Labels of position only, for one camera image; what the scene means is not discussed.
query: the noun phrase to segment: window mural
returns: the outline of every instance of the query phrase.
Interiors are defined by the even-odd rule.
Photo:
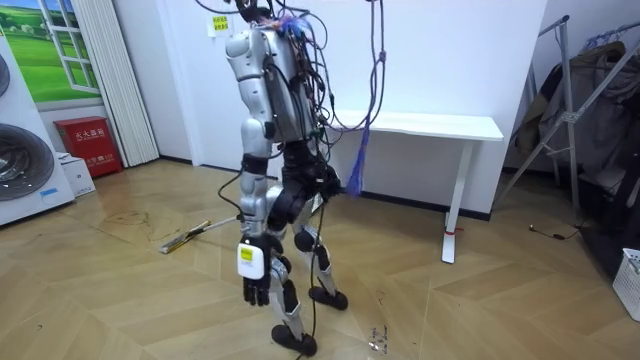
[[[0,26],[36,103],[100,97],[70,0],[0,0]]]

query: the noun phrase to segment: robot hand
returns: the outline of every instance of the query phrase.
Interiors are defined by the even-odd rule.
[[[340,185],[340,178],[338,178],[335,169],[331,165],[325,164],[322,174],[322,186],[319,192],[322,200],[326,203],[332,197],[342,193],[342,185]]]
[[[252,306],[269,305],[272,252],[282,254],[284,249],[269,234],[244,237],[238,245],[238,273],[243,277],[244,300]]]

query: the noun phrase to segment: red tape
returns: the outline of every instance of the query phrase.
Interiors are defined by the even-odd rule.
[[[456,228],[453,232],[447,231],[447,230],[445,229],[445,230],[444,230],[444,233],[445,233],[446,235],[451,235],[451,236],[453,236],[453,235],[455,235],[455,234],[456,234],[456,232],[457,232],[457,231],[464,231],[464,229],[463,229],[463,228]]]

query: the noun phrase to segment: white basket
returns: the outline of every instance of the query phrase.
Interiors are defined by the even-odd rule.
[[[640,321],[640,268],[631,260],[640,261],[640,251],[624,249],[622,264],[618,270],[613,289],[622,300],[624,307],[635,321]]]

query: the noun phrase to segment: white table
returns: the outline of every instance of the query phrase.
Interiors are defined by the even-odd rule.
[[[361,120],[364,111],[337,111],[340,121],[347,127],[354,127]],[[460,202],[467,181],[471,154],[477,141],[502,141],[503,135],[495,121],[486,116],[433,115],[409,113],[380,113],[371,125],[371,131],[396,132],[407,135],[457,139],[464,141],[458,175],[453,188],[451,208],[445,218],[442,244],[442,261],[453,264],[456,249],[456,222],[460,212]]]

